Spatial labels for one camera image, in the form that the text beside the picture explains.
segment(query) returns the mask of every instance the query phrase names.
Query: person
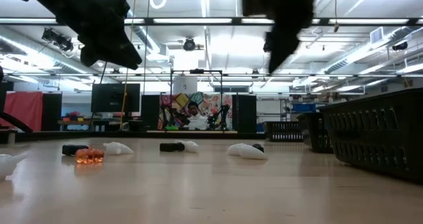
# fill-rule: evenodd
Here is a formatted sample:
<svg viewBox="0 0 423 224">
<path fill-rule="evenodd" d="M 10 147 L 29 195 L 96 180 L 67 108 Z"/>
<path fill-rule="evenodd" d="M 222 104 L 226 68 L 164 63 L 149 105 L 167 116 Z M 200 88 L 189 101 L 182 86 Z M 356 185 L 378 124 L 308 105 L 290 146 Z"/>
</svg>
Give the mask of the person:
<svg viewBox="0 0 423 224">
<path fill-rule="evenodd" d="M 198 104 L 191 101 L 188 104 L 188 111 L 191 114 L 191 117 L 188 118 L 190 123 L 185 125 L 185 127 L 190 130 L 206 130 L 207 118 L 205 116 L 201 116 L 201 114 L 198 112 Z"/>
</svg>

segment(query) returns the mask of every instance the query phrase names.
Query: colorful backdrop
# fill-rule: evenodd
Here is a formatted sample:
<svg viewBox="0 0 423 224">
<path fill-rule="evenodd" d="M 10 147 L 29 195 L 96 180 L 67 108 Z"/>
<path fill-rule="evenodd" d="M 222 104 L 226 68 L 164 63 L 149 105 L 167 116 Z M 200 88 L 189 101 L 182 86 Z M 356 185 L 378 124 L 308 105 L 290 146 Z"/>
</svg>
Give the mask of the colorful backdrop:
<svg viewBox="0 0 423 224">
<path fill-rule="evenodd" d="M 220 108 L 220 94 L 204 94 L 201 92 L 194 93 L 194 94 L 174 94 L 172 99 L 172 107 L 176 108 L 178 112 L 183 112 L 185 114 L 189 114 L 188 111 L 188 104 L 190 101 L 194 101 L 198 104 L 199 113 L 202 116 L 208 117 L 212 114 L 215 114 Z M 170 105 L 171 104 L 171 96 L 170 95 L 162 95 L 160 97 L 160 107 L 161 105 Z M 226 124 L 227 129 L 232 130 L 232 95 L 223 95 L 223 105 L 230 105 L 230 109 L 226 116 Z M 170 114 L 168 110 L 166 111 L 166 118 L 169 120 Z M 216 123 L 220 123 L 221 116 L 217 119 Z M 163 111 L 160 109 L 159 114 L 159 129 L 163 129 Z"/>
</svg>

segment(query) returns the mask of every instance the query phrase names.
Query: black plastic crate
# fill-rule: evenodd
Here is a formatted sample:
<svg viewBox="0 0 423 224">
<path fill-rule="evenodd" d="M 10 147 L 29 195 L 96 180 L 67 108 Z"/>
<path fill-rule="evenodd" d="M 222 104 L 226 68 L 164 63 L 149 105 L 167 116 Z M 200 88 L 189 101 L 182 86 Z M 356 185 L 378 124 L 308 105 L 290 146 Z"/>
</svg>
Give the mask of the black plastic crate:
<svg viewBox="0 0 423 224">
<path fill-rule="evenodd" d="M 264 122 L 263 127 L 269 141 L 303 141 L 299 122 Z"/>
<path fill-rule="evenodd" d="M 423 89 L 320 107 L 336 158 L 423 181 Z"/>
<path fill-rule="evenodd" d="M 304 113 L 297 117 L 304 143 L 317 153 L 333 153 L 323 114 Z"/>
</svg>

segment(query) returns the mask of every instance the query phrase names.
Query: red curtain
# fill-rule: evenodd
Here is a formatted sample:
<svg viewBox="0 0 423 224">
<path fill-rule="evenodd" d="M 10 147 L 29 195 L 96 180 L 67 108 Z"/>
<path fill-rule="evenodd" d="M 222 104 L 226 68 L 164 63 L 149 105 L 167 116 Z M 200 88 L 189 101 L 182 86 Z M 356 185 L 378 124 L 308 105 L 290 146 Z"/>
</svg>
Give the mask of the red curtain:
<svg viewBox="0 0 423 224">
<path fill-rule="evenodd" d="M 41 131 L 42 92 L 15 92 L 6 95 L 5 112 L 18 118 L 33 131 Z M 0 119 L 2 126 L 12 126 Z"/>
</svg>

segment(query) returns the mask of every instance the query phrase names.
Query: wooden floor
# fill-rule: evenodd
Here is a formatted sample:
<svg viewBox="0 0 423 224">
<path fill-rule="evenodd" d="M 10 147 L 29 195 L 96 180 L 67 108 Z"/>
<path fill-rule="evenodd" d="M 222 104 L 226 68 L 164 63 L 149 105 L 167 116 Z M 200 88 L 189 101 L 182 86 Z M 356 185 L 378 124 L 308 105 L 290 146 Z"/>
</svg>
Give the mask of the wooden floor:
<svg viewBox="0 0 423 224">
<path fill-rule="evenodd" d="M 75 166 L 65 144 L 119 141 L 135 155 Z M 0 182 L 0 223 L 419 223 L 423 186 L 362 171 L 297 143 L 265 144 L 269 161 L 228 157 L 242 141 L 196 140 L 200 154 L 160 153 L 160 139 L 40 141 Z"/>
</svg>

